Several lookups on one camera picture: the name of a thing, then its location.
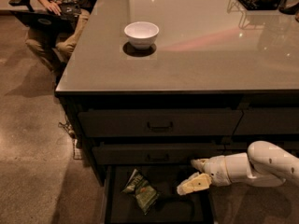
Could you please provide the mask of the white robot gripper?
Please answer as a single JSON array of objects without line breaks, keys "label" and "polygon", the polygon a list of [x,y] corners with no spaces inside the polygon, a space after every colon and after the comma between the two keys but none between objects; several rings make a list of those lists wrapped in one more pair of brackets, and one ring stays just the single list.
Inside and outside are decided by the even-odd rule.
[{"label": "white robot gripper", "polygon": [[177,186],[178,195],[187,195],[208,189],[211,183],[217,187],[229,186],[231,184],[223,155],[212,157],[209,160],[193,159],[191,160],[191,165],[199,172],[205,174],[194,173],[188,179],[182,181]]}]

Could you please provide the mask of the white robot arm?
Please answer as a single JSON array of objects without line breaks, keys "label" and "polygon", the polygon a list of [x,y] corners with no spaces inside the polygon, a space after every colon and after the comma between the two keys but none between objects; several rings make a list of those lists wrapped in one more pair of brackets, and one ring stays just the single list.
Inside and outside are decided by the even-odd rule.
[{"label": "white robot arm", "polygon": [[197,173],[177,186],[179,195],[245,183],[253,187],[278,187],[286,180],[299,185],[299,159],[272,143],[256,141],[248,151],[191,160]]}]

